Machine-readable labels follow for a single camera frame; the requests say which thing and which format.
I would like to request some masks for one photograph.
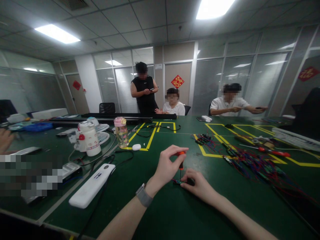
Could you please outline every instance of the door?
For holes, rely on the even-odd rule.
[[[84,95],[80,75],[79,74],[68,75],[66,76],[66,78],[67,78],[67,82],[68,82],[71,95],[72,95],[78,114],[89,113],[88,103],[87,103],[86,96]],[[75,81],[80,84],[79,89],[73,86]]]
[[[166,64],[165,65],[165,95],[169,88],[175,87],[171,82],[177,75],[182,78],[184,83],[179,89],[179,101],[185,105],[189,103],[189,89],[191,79],[191,66],[192,63],[178,63],[178,64]]]

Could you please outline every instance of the hand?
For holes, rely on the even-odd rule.
[[[204,176],[200,172],[188,168],[181,181],[185,182],[188,178],[192,178],[195,181],[195,185],[191,186],[187,183],[182,183],[180,186],[196,195],[205,203],[213,206],[219,199],[220,194],[211,187]]]
[[[242,109],[242,107],[233,107],[230,108],[230,112],[239,112]]]
[[[7,154],[6,150],[10,147],[14,135],[11,134],[11,131],[0,128],[0,155]]]
[[[178,147],[171,145],[166,150],[160,153],[159,163],[157,170],[152,178],[147,182],[146,192],[150,197],[154,197],[155,194],[171,179],[174,177],[179,169],[180,164],[184,161],[187,155],[181,154],[179,152],[186,152],[189,148]],[[178,158],[171,162],[170,157],[176,155]]]
[[[150,93],[151,93],[151,91],[147,88],[145,90],[143,90],[144,95],[149,95]]]
[[[154,111],[156,114],[164,114],[164,112],[162,111],[162,108],[160,110],[156,108]]]

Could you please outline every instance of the ceiling light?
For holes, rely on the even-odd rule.
[[[235,0],[202,0],[196,19],[204,20],[223,16],[234,1]]]
[[[70,33],[67,33],[66,31],[62,30],[61,28],[58,28],[53,24],[38,27],[34,30],[37,30],[38,32],[41,32],[49,37],[52,37],[66,44],[80,41],[80,39],[76,38],[75,36],[72,36]]]
[[[110,65],[114,65],[114,66],[120,66],[122,65],[121,63],[117,62],[116,60],[111,60],[111,61],[105,61],[106,63],[110,64]]]
[[[245,66],[248,66],[248,65],[250,65],[251,63],[247,63],[247,64],[240,64],[240,65],[238,65],[238,66],[235,66],[235,67],[245,67]]]
[[[35,72],[38,71],[37,69],[34,69],[34,68],[24,68],[24,70],[35,71]]]
[[[266,64],[266,66],[267,65],[276,65],[276,64],[280,64],[280,63],[284,63],[284,62],[287,62],[287,61],[275,61],[275,62]]]
[[[289,44],[289,45],[287,45],[287,46],[284,46],[284,47],[282,47],[282,48],[278,48],[278,50],[279,50],[279,49],[292,48],[292,47],[294,47],[294,44],[295,44],[295,42],[294,42],[294,43],[291,43],[291,44]]]

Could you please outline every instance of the water bottle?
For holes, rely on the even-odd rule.
[[[123,117],[116,117],[114,119],[114,126],[116,129],[116,136],[119,144],[119,148],[125,148],[129,146],[127,120]]]
[[[79,123],[78,130],[80,132],[79,140],[85,142],[87,155],[89,157],[95,156],[101,152],[96,127],[92,122],[84,121]]]

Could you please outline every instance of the white polo shirt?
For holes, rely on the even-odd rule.
[[[223,97],[219,97],[219,98],[215,98],[212,101],[210,109],[218,110],[218,109],[226,109],[226,108],[233,108],[233,107],[245,108],[247,106],[250,106],[250,104],[247,103],[246,100],[244,100],[243,98],[235,98],[235,100],[229,104],[224,101]],[[227,112],[227,113],[222,113],[216,116],[236,117],[238,116],[238,113]]]
[[[176,114],[177,116],[184,116],[186,113],[186,109],[184,108],[183,103],[178,102],[177,105],[174,108],[171,108],[169,102],[166,102],[163,105],[163,111],[168,112],[169,114]]]

